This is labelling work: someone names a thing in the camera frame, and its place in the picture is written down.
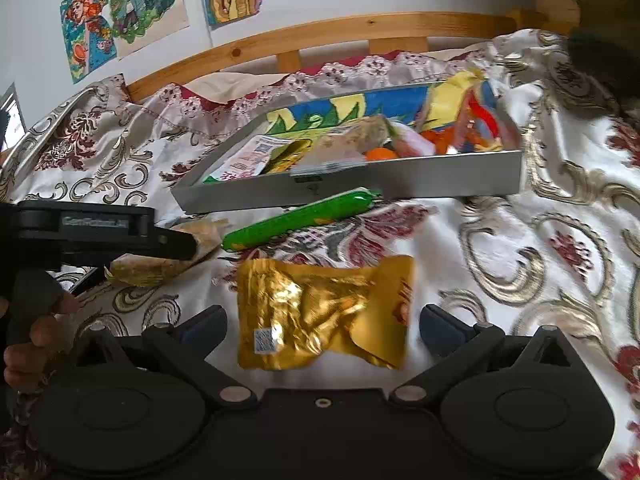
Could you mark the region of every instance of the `wooden bed frame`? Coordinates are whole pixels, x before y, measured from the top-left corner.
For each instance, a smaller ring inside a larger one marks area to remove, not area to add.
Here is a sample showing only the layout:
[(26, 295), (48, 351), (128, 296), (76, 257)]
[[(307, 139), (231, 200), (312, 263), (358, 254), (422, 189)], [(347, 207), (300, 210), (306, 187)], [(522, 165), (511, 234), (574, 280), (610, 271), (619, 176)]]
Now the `wooden bed frame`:
[(300, 50), (348, 41), (369, 41), (370, 54), (393, 50), (428, 52), (428, 37), (494, 38), (521, 28), (544, 28), (565, 34), (570, 23), (550, 22), (531, 10), (507, 16), (459, 12), (398, 12), (335, 18), (272, 30), (217, 46), (158, 70), (129, 85), (133, 102), (154, 94), (169, 83), (186, 84), (201, 76), (240, 63), (276, 56), (278, 71), (302, 69)]

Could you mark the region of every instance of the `gold foil package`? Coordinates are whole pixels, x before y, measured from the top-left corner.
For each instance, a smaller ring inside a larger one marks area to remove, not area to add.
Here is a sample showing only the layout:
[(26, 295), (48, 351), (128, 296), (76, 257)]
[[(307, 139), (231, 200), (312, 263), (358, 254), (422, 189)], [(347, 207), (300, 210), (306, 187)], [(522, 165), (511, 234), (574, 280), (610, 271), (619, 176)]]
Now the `gold foil package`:
[(198, 251), (189, 261), (169, 260), (123, 254), (111, 262), (106, 270), (112, 282), (123, 282), (133, 286), (158, 286), (197, 264), (222, 242), (219, 228), (226, 221), (212, 222), (207, 219), (185, 222), (172, 228), (190, 233), (196, 239)]
[(238, 270), (239, 365), (297, 368), (332, 350), (401, 367), (413, 271), (410, 256), (361, 269), (245, 262)]

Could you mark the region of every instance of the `yellow packaging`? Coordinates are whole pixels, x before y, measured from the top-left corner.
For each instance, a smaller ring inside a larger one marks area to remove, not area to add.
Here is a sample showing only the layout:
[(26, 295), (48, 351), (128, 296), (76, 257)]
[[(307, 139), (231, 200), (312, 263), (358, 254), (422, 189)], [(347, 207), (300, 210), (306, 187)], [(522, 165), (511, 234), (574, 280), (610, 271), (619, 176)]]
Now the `yellow packaging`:
[(274, 158), (262, 172), (267, 173), (284, 173), (288, 171), (297, 161), (305, 156), (306, 152), (313, 145), (311, 139), (300, 139), (292, 142), (291, 145), (279, 156)]
[(297, 368), (333, 350), (401, 367), (413, 270), (410, 256), (361, 269), (245, 262), (238, 270), (239, 365)]
[(427, 95), (428, 114), (421, 129), (423, 131), (433, 130), (455, 122), (465, 92), (480, 81), (482, 78), (478, 74), (463, 70), (429, 90)]

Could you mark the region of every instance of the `floral patterned blanket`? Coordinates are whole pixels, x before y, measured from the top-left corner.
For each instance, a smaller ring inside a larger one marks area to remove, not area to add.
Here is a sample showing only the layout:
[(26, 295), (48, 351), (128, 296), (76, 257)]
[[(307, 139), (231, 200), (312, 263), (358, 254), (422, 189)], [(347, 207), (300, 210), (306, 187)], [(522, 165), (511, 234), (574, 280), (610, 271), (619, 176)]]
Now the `floral patterned blanket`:
[[(389, 391), (432, 363), (418, 337), (417, 317), (426, 303), (514, 334), (557, 324), (572, 336), (616, 413), (602, 468), (632, 480), (640, 476), (640, 137), (615, 100), (572, 68), (558, 36), (523, 30), (450, 61), (409, 53), (345, 60), (289, 75), (228, 104), (176, 85), (133, 104), (123, 78), (115, 76), (87, 87), (29, 131), (3, 168), (0, 198), (145, 205), (158, 211), (159, 224), (171, 226), (187, 217), (170, 187), (266, 108), (442, 80), (471, 67), (492, 81), (521, 127), (526, 183), (519, 195), (382, 203), (277, 244), (241, 254), (219, 251), (158, 288), (102, 285), (82, 298), (73, 329), (79, 335), (97, 323), (116, 335), (135, 335), (221, 304), (228, 335), (208, 360), (260, 394), (274, 386)], [(280, 211), (211, 217), (239, 228)], [(270, 257), (349, 267), (375, 265), (395, 253), (413, 255), (418, 269), (402, 370), (330, 352), (301, 370), (238, 367), (236, 269), (242, 261)], [(86, 271), (64, 269), (58, 279), (70, 286)], [(7, 478), (46, 472), (33, 445), (27, 441), (25, 448), (34, 399), (22, 400), (17, 425), (2, 443), (10, 457)]]

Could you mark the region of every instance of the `wrapped food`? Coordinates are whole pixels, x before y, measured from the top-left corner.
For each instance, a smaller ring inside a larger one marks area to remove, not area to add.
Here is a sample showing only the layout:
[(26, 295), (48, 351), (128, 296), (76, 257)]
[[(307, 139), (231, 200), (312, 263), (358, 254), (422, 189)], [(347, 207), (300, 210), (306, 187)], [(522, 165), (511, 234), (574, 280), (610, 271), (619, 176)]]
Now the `wrapped food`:
[(198, 250), (189, 261), (123, 254), (111, 262), (105, 274), (112, 282), (122, 282), (133, 286), (161, 285), (194, 266), (218, 247), (222, 240), (219, 229), (225, 224), (226, 221), (201, 219), (172, 227), (172, 230), (190, 233), (196, 239)]
[(410, 256), (361, 269), (245, 262), (238, 270), (239, 365), (296, 368), (332, 350), (401, 367), (413, 271)]
[(314, 202), (274, 218), (267, 218), (225, 236), (225, 251), (242, 251), (263, 245), (273, 237), (313, 225), (326, 225), (367, 211), (380, 194), (359, 187)]
[(402, 157), (435, 155), (436, 147), (406, 124), (391, 121), (391, 142), (395, 152)]
[(467, 90), (482, 79), (473, 72), (463, 70), (430, 89), (425, 110), (426, 120), (417, 124), (418, 131), (433, 130), (453, 124), (460, 113), (460, 107)]
[(313, 145), (311, 139), (294, 140), (278, 157), (271, 160), (263, 173), (284, 173), (305, 156)]
[(326, 173), (364, 164), (364, 154), (382, 146), (390, 134), (391, 126), (382, 115), (348, 121), (318, 139), (291, 173)]
[(270, 160), (280, 156), (293, 142), (270, 136), (255, 136), (235, 154), (225, 160), (206, 179), (205, 183), (223, 182), (259, 175)]
[(462, 95), (456, 120), (421, 135), (431, 141), (437, 155), (498, 152), (517, 149), (517, 127), (503, 110), (488, 81), (476, 82)]

